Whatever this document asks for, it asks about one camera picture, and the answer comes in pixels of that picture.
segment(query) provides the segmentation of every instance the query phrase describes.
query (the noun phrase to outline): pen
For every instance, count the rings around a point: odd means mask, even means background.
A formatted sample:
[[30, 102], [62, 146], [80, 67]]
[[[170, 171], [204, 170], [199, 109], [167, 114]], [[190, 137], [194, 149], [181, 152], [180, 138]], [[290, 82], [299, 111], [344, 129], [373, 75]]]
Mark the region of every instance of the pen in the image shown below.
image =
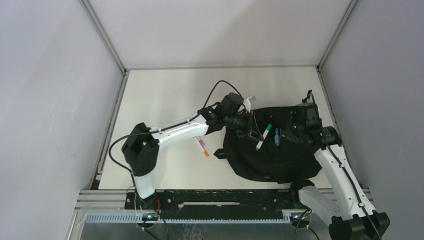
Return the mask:
[[[268, 133], [271, 130], [271, 124], [268, 124], [268, 126], [266, 127], [265, 131], [262, 134], [263, 139], [265, 139], [268, 135]], [[262, 144], [264, 143], [264, 141], [259, 141], [256, 145], [256, 151], [259, 151], [259, 149], [261, 149]]]
[[208, 154], [208, 152], [206, 151], [206, 149], [205, 149], [205, 143], [203, 142], [203, 140], [199, 137], [199, 136], [195, 136], [194, 137], [195, 139], [196, 139], [196, 142], [198, 142], [199, 143], [199, 145], [200, 145], [200, 147], [201, 147], [201, 149], [203, 150], [203, 154], [207, 157], [207, 158], [209, 158], [209, 154]]

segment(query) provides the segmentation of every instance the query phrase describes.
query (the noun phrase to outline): cable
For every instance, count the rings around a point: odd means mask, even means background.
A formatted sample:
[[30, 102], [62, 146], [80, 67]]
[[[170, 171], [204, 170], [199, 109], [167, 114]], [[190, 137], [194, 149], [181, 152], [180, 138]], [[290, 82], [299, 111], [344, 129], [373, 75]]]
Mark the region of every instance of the cable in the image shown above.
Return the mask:
[[[209, 95], [207, 96], [207, 98], [206, 98], [206, 101], [204, 102], [204, 105], [203, 105], [203, 107], [202, 108], [205, 108], [206, 107], [206, 105], [208, 104], [208, 101], [209, 101], [209, 99], [211, 98], [211, 95], [212, 95], [212, 93], [214, 92], [214, 90], [215, 90], [215, 88], [217, 87], [217, 85], [219, 84], [219, 83], [226, 83], [226, 84], [228, 84], [228, 85], [230, 85], [237, 93], [238, 93], [238, 95], [240, 95], [240, 97], [241, 98], [243, 98], [243, 96], [242, 96], [242, 94], [231, 84], [231, 83], [229, 83], [229, 82], [227, 82], [227, 81], [225, 81], [225, 80], [219, 80], [217, 83], [215, 83], [215, 85], [213, 86], [213, 88], [212, 88], [212, 90], [210, 91], [210, 93], [209, 93]], [[194, 117], [192, 117], [192, 118], [190, 118], [189, 120], [188, 120], [188, 122], [191, 122], [191, 121], [193, 121], [193, 120], [195, 120], [197, 117], [199, 117], [200, 116], [200, 114], [196, 114]], [[181, 125], [184, 125], [184, 124], [186, 124], [187, 123], [187, 121], [182, 121], [182, 122], [180, 122], [180, 123], [177, 123], [177, 124], [174, 124], [174, 125], [171, 125], [171, 126], [168, 126], [168, 127], [165, 127], [165, 128], [163, 128], [163, 129], [161, 129], [160, 131], [161, 132], [164, 132], [164, 131], [166, 131], [166, 130], [169, 130], [169, 129], [172, 129], [172, 128], [175, 128], [175, 127], [178, 127], [178, 126], [181, 126]], [[130, 169], [130, 168], [128, 168], [127, 166], [124, 166], [124, 165], [122, 165], [121, 163], [119, 163], [118, 161], [116, 161], [115, 160], [115, 158], [112, 156], [112, 148], [117, 144], [117, 143], [119, 143], [120, 141], [122, 141], [122, 140], [124, 140], [124, 139], [127, 139], [127, 138], [130, 138], [130, 137], [135, 137], [135, 136], [140, 136], [140, 135], [150, 135], [150, 134], [157, 134], [157, 133], [159, 133], [160, 132], [159, 130], [156, 130], [156, 131], [149, 131], [149, 132], [141, 132], [141, 133], [134, 133], [134, 134], [128, 134], [128, 135], [125, 135], [125, 136], [122, 136], [122, 137], [120, 137], [120, 138], [118, 138], [117, 140], [115, 140], [111, 145], [110, 145], [110, 147], [109, 147], [109, 149], [108, 149], [108, 155], [109, 155], [109, 158], [112, 160], [112, 162], [114, 162], [116, 165], [118, 165], [118, 166], [120, 166], [121, 168], [124, 168], [124, 169], [126, 169], [130, 174], [131, 174], [131, 179], [132, 179], [132, 183], [134, 184], [134, 186], [136, 186], [136, 182], [135, 182], [135, 180], [134, 180], [134, 175], [133, 175], [133, 171]], [[150, 208], [150, 209], [152, 209], [159, 217], [161, 216], [161, 214], [156, 210], [156, 209], [154, 209], [153, 207], [151, 207], [149, 204], [147, 204], [140, 196], [139, 196], [139, 193], [137, 192], [137, 189], [135, 189], [134, 190], [134, 192], [135, 192], [135, 195], [145, 204], [145, 205], [147, 205], [147, 207], [148, 208]], [[137, 215], [137, 208], [136, 208], [136, 203], [135, 203], [135, 201], [134, 201], [134, 208], [135, 208], [135, 213], [136, 213], [136, 215]], [[167, 240], [169, 240], [170, 239], [170, 232], [169, 232], [169, 229], [168, 229], [168, 224], [167, 224], [167, 222], [165, 221], [165, 219], [162, 219], [162, 221], [163, 221], [163, 223], [165, 224], [165, 227], [166, 227], [166, 239]], [[153, 238], [155, 238], [156, 240], [159, 240], [156, 236], [154, 236], [151, 232], [149, 232], [147, 229], [145, 229], [145, 231], [148, 233], [148, 234], [150, 234]]]
[[[312, 104], [313, 104], [314, 109], [315, 109], [316, 117], [317, 117], [318, 119], [320, 119], [320, 115], [319, 115], [319, 113], [318, 113], [318, 107], [317, 107], [317, 105], [315, 104], [314, 94], [313, 94], [313, 93], [310, 93], [309, 95], [312, 97]], [[336, 154], [334, 153], [334, 151], [333, 151], [333, 150], [332, 150], [332, 148], [330, 147], [329, 142], [327, 141], [327, 139], [323, 136], [323, 131], [324, 131], [324, 130], [323, 130], [323, 125], [322, 125], [322, 124], [319, 124], [319, 128], [320, 128], [320, 131], [321, 131], [321, 138], [324, 140], [324, 142], [325, 142], [325, 144], [326, 144], [326, 146], [327, 146], [327, 148], [328, 148], [328, 151], [331, 153], [331, 155], [333, 156], [333, 158], [337, 161], [338, 165], [341, 167], [342, 162], [340, 161], [340, 159], [336, 156]], [[362, 202], [362, 200], [361, 200], [361, 197], [360, 197], [360, 195], [359, 195], [358, 189], [357, 189], [357, 187], [355, 186], [354, 181], [353, 181], [353, 179], [352, 179], [351, 175], [348, 173], [348, 171], [346, 170], [346, 168], [345, 168], [345, 167], [341, 167], [341, 168], [343, 169], [344, 174], [346, 175], [347, 179], [349, 180], [350, 184], [352, 185], [352, 188], [353, 188], [353, 191], [355, 192], [355, 195], [356, 195], [356, 198], [357, 198], [358, 203], [359, 203], [359, 204], [362, 204], [363, 202]], [[363, 212], [365, 213], [365, 215], [367, 216], [368, 220], [371, 222], [371, 225], [372, 225], [372, 227], [374, 228], [374, 231], [375, 231], [375, 233], [377, 234], [378, 239], [379, 239], [379, 240], [382, 240], [382, 237], [380, 236], [380, 233], [379, 233], [379, 231], [377, 230], [377, 227], [376, 227], [376, 225], [374, 224], [373, 220], [371, 219], [370, 215], [368, 214], [367, 210], [365, 209], [365, 207], [364, 207], [364, 206], [361, 206], [361, 208], [362, 208]]]
[[[143, 216], [145, 215], [145, 213], [143, 212], [143, 208], [141, 206], [140, 206], [140, 210], [141, 210], [141, 220], [143, 220]], [[134, 211], [135, 211], [135, 225], [138, 226], [137, 219], [139, 218], [139, 214], [137, 213], [137, 194], [134, 194]]]
[[212, 93], [215, 91], [215, 88], [218, 86], [219, 83], [226, 83], [228, 85], [230, 85], [232, 87], [232, 89], [234, 89], [238, 95], [243, 98], [242, 94], [239, 92], [239, 90], [237, 90], [237, 88], [235, 88], [231, 83], [225, 81], [225, 80], [219, 80], [215, 83], [215, 86], [213, 86], [212, 90], [210, 91], [209, 95], [206, 98], [206, 101], [204, 102], [204, 105], [202, 108], [206, 107], [206, 105], [208, 104], [209, 98], [211, 98]]
[[160, 240], [156, 235], [154, 235], [152, 232], [150, 232], [147, 228], [144, 229], [146, 233], [148, 233], [150, 236], [152, 236], [156, 240]]
[[318, 234], [311, 228], [311, 227], [308, 227], [308, 229], [313, 233], [313, 234], [315, 234], [315, 237], [316, 237], [316, 239], [318, 239], [318, 240], [320, 240], [320, 237], [318, 236]]
[[304, 217], [303, 217], [303, 219], [305, 219], [307, 216], [310, 216], [310, 218], [309, 218], [309, 222], [311, 222], [312, 221], [312, 213], [313, 213], [313, 211], [312, 210], [310, 210], [309, 212], [308, 212], [308, 214], [306, 214]]
[[[230, 85], [237, 93], [238, 93], [238, 95], [240, 95], [240, 97], [242, 97], [243, 98], [243, 96], [242, 96], [242, 94], [237, 90], [237, 88], [235, 88], [231, 83], [229, 83], [229, 82], [227, 82], [227, 81], [225, 81], [225, 80], [219, 80], [218, 82], [216, 82], [215, 83], [215, 85], [213, 86], [213, 88], [212, 88], [212, 90], [210, 91], [210, 93], [209, 93], [209, 95], [207, 96], [207, 98], [206, 98], [206, 101], [204, 102], [204, 105], [203, 105], [203, 107], [202, 108], [204, 108], [204, 107], [206, 107], [206, 105], [208, 104], [208, 101], [209, 101], [209, 98], [211, 98], [211, 95], [212, 95], [212, 93], [214, 92], [214, 90], [215, 90], [215, 88], [217, 87], [217, 85], [219, 84], [219, 83], [226, 83], [226, 84], [228, 84], [228, 85]], [[188, 122], [191, 122], [191, 121], [193, 121], [193, 120], [195, 120], [197, 117], [199, 117], [200, 116], [200, 114], [196, 114], [194, 117], [192, 117], [192, 118], [190, 118], [189, 120], [188, 120]], [[165, 128], [163, 128], [163, 129], [161, 129], [161, 131], [162, 132], [164, 132], [164, 131], [166, 131], [166, 130], [169, 130], [169, 129], [172, 129], [172, 128], [175, 128], [175, 127], [178, 127], [178, 126], [181, 126], [181, 125], [184, 125], [184, 124], [186, 124], [187, 122], [186, 121], [183, 121], [183, 122], [180, 122], [180, 123], [177, 123], [177, 124], [174, 124], [174, 125], [171, 125], [171, 126], [168, 126], [168, 127], [165, 127]], [[117, 143], [119, 143], [120, 141], [122, 141], [122, 140], [124, 140], [124, 139], [127, 139], [127, 138], [130, 138], [130, 137], [134, 137], [134, 136], [139, 136], [139, 135], [147, 135], [147, 134], [157, 134], [157, 133], [159, 133], [159, 131], [158, 130], [156, 130], [156, 131], [149, 131], [149, 132], [141, 132], [141, 133], [135, 133], [135, 134], [129, 134], [129, 135], [125, 135], [125, 136], [122, 136], [122, 137], [120, 137], [120, 138], [118, 138], [117, 140], [115, 140], [111, 145], [110, 145], [110, 147], [109, 147], [109, 149], [108, 149], [108, 155], [109, 155], [109, 158], [112, 160], [112, 162], [114, 162], [116, 165], [118, 165], [118, 166], [120, 166], [121, 168], [124, 168], [124, 169], [126, 169], [130, 174], [132, 174], [133, 173], [133, 171], [131, 170], [131, 169], [129, 169], [127, 166], [124, 166], [124, 165], [122, 165], [121, 163], [119, 163], [118, 161], [116, 161], [115, 160], [115, 158], [112, 156], [112, 148], [117, 144]]]
[[138, 199], [142, 202], [142, 203], [144, 203], [149, 209], [151, 209], [151, 210], [153, 210], [156, 214], [157, 214], [157, 216], [159, 216], [160, 217], [160, 219], [162, 219], [162, 221], [163, 221], [163, 224], [165, 224], [165, 228], [166, 228], [166, 239], [167, 240], [170, 240], [170, 231], [169, 231], [169, 229], [168, 229], [168, 224], [167, 224], [167, 221], [165, 221], [165, 219], [163, 219], [163, 218], [161, 218], [161, 214], [156, 210], [156, 209], [154, 209], [152, 206], [150, 206], [149, 204], [147, 204], [147, 202], [145, 202], [141, 197], [140, 197], [140, 195], [139, 195], [139, 193], [137, 192], [137, 189], [135, 189], [135, 191], [134, 191], [134, 193], [136, 194], [136, 196], [138, 197]]
[[254, 124], [256, 126], [256, 129], [259, 132], [259, 135], [262, 136], [261, 130], [259, 130], [259, 127], [258, 127], [258, 122], [256, 122], [256, 113], [255, 113], [255, 111], [253, 111], [253, 120], [254, 120]]
[[309, 211], [310, 211], [311, 209], [308, 207], [301, 215], [300, 215], [300, 217], [299, 217], [299, 220], [297, 221], [297, 224], [296, 224], [296, 228], [294, 229], [294, 240], [297, 240], [298, 239], [298, 237], [297, 237], [297, 234], [298, 234], [298, 229], [299, 229], [299, 223], [301, 223], [301, 221], [302, 221], [302, 217], [306, 214], [306, 213], [308, 213]]
[[121, 163], [119, 163], [119, 162], [117, 162], [116, 160], [115, 160], [115, 158], [112, 156], [112, 148], [118, 143], [118, 142], [120, 142], [120, 141], [122, 141], [122, 140], [124, 140], [124, 139], [127, 139], [127, 138], [130, 138], [130, 137], [134, 137], [134, 136], [139, 136], [139, 135], [147, 135], [147, 134], [155, 134], [155, 133], [159, 133], [159, 131], [150, 131], [150, 132], [141, 132], [141, 133], [134, 133], [134, 134], [129, 134], [129, 135], [125, 135], [125, 136], [122, 136], [122, 137], [120, 137], [120, 138], [118, 138], [116, 141], [114, 141], [111, 145], [110, 145], [110, 147], [109, 147], [109, 151], [108, 151], [108, 154], [109, 154], [109, 158], [112, 160], [112, 162], [114, 162], [115, 164], [117, 164], [118, 166], [120, 166], [120, 167], [122, 167], [122, 168], [124, 168], [124, 169], [126, 169], [130, 174], [132, 174], [133, 173], [133, 171], [131, 171], [131, 169], [129, 169], [127, 166], [124, 166], [124, 165], [122, 165]]

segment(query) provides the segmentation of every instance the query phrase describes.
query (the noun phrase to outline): bag strap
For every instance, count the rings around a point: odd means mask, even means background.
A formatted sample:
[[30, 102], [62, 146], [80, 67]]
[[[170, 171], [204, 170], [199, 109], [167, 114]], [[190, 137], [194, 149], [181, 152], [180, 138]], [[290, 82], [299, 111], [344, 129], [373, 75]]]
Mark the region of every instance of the bag strap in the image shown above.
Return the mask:
[[307, 91], [306, 97], [302, 99], [302, 103], [306, 103], [307, 100], [311, 97], [312, 89]]
[[215, 151], [215, 153], [213, 154], [215, 155], [216, 158], [218, 159], [226, 159], [226, 155], [224, 152], [224, 148], [219, 148], [218, 150]]

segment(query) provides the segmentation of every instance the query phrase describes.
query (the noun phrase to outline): black mount plate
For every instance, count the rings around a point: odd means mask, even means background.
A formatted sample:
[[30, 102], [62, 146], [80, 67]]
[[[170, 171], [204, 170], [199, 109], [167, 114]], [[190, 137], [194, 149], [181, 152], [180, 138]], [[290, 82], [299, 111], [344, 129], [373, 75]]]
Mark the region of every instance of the black mount plate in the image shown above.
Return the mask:
[[[125, 209], [134, 209], [135, 193], [127, 193]], [[164, 219], [269, 220], [281, 219], [282, 210], [297, 209], [291, 194], [281, 189], [157, 190], [144, 201], [161, 210]], [[139, 209], [149, 209], [137, 199]]]

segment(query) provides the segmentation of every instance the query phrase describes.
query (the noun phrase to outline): blue marker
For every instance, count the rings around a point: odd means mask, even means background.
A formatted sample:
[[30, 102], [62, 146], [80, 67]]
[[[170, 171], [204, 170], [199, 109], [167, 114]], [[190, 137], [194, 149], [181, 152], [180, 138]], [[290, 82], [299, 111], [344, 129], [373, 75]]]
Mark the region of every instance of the blue marker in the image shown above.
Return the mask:
[[[262, 134], [263, 139], [265, 139], [268, 135], [268, 133], [271, 130], [271, 124], [268, 124], [268, 126], [266, 127], [265, 131]], [[259, 141], [256, 145], [256, 151], [259, 151], [259, 149], [261, 149], [262, 144], [264, 143], [264, 141]]]
[[275, 129], [274, 142], [275, 142], [275, 145], [277, 145], [277, 147], [280, 146], [280, 129], [278, 127]]

